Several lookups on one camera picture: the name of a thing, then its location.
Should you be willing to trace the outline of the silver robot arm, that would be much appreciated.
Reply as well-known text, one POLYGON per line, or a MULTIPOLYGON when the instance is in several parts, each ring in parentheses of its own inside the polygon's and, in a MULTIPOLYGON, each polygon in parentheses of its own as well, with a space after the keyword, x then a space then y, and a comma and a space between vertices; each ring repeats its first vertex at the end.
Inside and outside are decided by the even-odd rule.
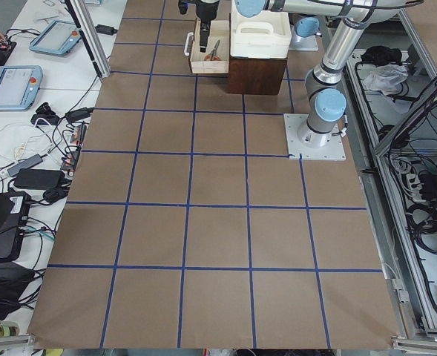
POLYGON ((303 17, 294 26, 295 35, 300 38, 308 38, 318 33, 320 22, 316 17, 303 17))
POLYGON ((332 129, 344 115, 345 96, 335 88, 342 70, 364 30, 372 23, 390 19, 400 10, 420 1, 236 1, 240 15, 252 18, 261 12, 302 13, 333 16, 340 24, 319 64, 308 74, 305 86, 310 113, 300 124, 297 135, 302 144, 321 148, 328 144, 332 129))

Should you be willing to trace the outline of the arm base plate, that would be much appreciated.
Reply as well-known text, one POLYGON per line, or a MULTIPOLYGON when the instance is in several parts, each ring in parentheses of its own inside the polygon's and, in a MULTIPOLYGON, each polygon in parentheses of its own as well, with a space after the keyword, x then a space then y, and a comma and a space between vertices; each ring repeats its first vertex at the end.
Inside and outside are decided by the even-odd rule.
POLYGON ((307 125, 307 114, 285 113, 284 128, 288 157, 311 161, 344 161, 343 137, 337 124, 330 133, 315 133, 307 125))
POLYGON ((317 36, 302 37, 293 33, 289 50, 316 52, 318 51, 317 36))

